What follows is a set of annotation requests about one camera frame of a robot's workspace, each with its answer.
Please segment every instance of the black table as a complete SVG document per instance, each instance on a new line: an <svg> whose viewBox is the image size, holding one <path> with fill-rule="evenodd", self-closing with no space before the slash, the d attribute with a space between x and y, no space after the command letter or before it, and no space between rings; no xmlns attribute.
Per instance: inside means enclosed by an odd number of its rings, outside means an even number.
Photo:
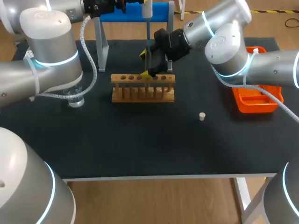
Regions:
<svg viewBox="0 0 299 224"><path fill-rule="evenodd" d="M77 43L84 70L91 66ZM175 103L112 104L111 74L144 71L139 54L145 41L109 41L107 69L83 107L73 109L52 98L28 99L2 109L0 126L31 147L57 172L70 178L137 176L272 175L299 148L296 124L283 110L242 114L232 90L216 78L204 57L193 50L173 64ZM247 46L278 50L273 38L246 38ZM95 42L87 42L96 60ZM14 59L22 59L21 44ZM299 112L296 89L283 88L285 104ZM206 119L199 121L199 113Z"/></svg>

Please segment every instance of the white table leg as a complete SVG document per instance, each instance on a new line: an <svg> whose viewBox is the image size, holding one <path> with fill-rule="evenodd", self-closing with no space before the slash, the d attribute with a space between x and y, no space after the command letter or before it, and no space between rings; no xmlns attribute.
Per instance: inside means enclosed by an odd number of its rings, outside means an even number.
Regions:
<svg viewBox="0 0 299 224"><path fill-rule="evenodd" d="M245 177L237 177L234 178L234 182L235 182L235 188L237 191L241 212L243 213L251 202L246 179Z"/></svg>
<svg viewBox="0 0 299 224"><path fill-rule="evenodd" d="M180 7L180 10L181 10L181 20L184 20L184 15L185 15L185 3L186 3L186 0L182 0L181 4L182 4L182 7Z"/></svg>
<svg viewBox="0 0 299 224"><path fill-rule="evenodd" d="M251 200L245 178L234 178L243 224L252 224L263 213L263 192L271 178L262 185Z"/></svg>

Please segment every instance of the robotic arm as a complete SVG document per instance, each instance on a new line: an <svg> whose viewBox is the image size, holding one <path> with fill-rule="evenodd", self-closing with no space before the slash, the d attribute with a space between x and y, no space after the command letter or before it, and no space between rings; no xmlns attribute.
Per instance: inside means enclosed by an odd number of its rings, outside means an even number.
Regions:
<svg viewBox="0 0 299 224"><path fill-rule="evenodd" d="M0 63L0 107L76 85L82 68L71 22L82 21L84 13L91 18L112 13L115 7L125 13L130 2L143 0L0 0L5 28L24 33L35 56Z"/></svg>
<svg viewBox="0 0 299 224"><path fill-rule="evenodd" d="M252 54L246 51L243 30L251 22L250 9L245 0L223 0L187 22L183 29L168 34L164 29L155 33L151 52L158 49L169 61L189 54L191 49L205 48L208 61L221 78L230 84L295 86L298 75L297 50ZM167 71L167 63L148 70L151 76Z"/></svg>

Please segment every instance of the orange container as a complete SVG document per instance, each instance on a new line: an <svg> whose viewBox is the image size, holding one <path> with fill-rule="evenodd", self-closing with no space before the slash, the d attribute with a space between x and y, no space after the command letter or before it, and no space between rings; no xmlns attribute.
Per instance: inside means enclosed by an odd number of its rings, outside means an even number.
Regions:
<svg viewBox="0 0 299 224"><path fill-rule="evenodd" d="M262 47L246 47L247 52L253 53L253 49L258 48L259 53L265 53L266 49ZM281 95L281 87L270 85L259 85L282 103L284 99ZM268 96L258 90L248 90L246 88L232 88L238 108L242 113L272 113L278 107Z"/></svg>

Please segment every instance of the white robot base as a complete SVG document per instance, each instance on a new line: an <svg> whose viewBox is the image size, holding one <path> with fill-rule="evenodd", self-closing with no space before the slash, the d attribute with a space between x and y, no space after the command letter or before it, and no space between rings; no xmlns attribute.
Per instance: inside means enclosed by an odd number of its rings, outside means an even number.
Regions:
<svg viewBox="0 0 299 224"><path fill-rule="evenodd" d="M0 223L75 222L70 188L20 137L0 128Z"/></svg>

